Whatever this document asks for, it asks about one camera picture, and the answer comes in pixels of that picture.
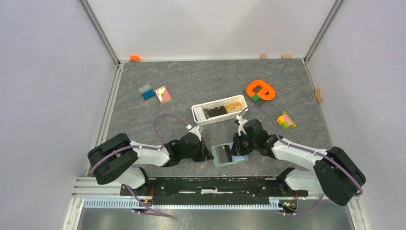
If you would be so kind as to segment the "black VIP card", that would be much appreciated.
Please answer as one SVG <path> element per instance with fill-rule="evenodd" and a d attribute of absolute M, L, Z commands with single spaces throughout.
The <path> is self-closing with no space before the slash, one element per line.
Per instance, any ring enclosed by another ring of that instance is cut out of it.
<path fill-rule="evenodd" d="M 219 162 L 230 163 L 232 162 L 232 156 L 230 155 L 230 146 L 228 144 L 219 147 Z"/>

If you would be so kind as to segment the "green card holder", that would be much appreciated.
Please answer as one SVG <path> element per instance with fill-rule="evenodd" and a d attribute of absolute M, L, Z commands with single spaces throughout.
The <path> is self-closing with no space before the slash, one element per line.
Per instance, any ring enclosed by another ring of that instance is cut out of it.
<path fill-rule="evenodd" d="M 248 161 L 248 156 L 233 156 L 230 154 L 233 143 L 226 143 L 211 146 L 211 153 L 214 157 L 215 167 L 223 167 L 244 161 Z"/>

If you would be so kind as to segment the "white rectangular tray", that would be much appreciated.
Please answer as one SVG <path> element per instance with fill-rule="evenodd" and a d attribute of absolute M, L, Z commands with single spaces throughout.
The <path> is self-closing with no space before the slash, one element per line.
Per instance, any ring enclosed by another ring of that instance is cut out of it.
<path fill-rule="evenodd" d="M 221 100 L 193 105 L 191 107 L 194 121 L 205 126 L 229 119 L 234 119 L 247 107 L 243 95 L 232 96 Z"/>

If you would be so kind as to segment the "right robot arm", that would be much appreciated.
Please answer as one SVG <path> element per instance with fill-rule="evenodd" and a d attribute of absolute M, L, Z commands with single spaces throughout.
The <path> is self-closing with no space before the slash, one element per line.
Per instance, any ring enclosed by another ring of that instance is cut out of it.
<path fill-rule="evenodd" d="M 347 155 L 336 146 L 315 149 L 294 143 L 282 136 L 268 134 L 259 120 L 235 120 L 238 131 L 233 135 L 231 155 L 245 156 L 253 151 L 272 159 L 289 161 L 305 168 L 290 168 L 278 176 L 277 191 L 288 196 L 294 190 L 323 194 L 335 204 L 345 206 L 362 194 L 366 177 Z"/>

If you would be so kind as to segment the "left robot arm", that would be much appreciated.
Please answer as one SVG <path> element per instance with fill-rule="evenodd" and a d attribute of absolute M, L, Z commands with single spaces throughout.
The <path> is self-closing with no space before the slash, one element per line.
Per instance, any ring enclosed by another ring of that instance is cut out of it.
<path fill-rule="evenodd" d="M 150 190 L 150 181 L 140 164 L 172 167 L 184 159 L 202 162 L 214 158 L 201 136 L 193 132 L 163 146 L 140 144 L 121 133 L 90 150 L 87 156 L 90 176 L 95 177 L 98 184 L 120 182 L 138 195 Z"/>

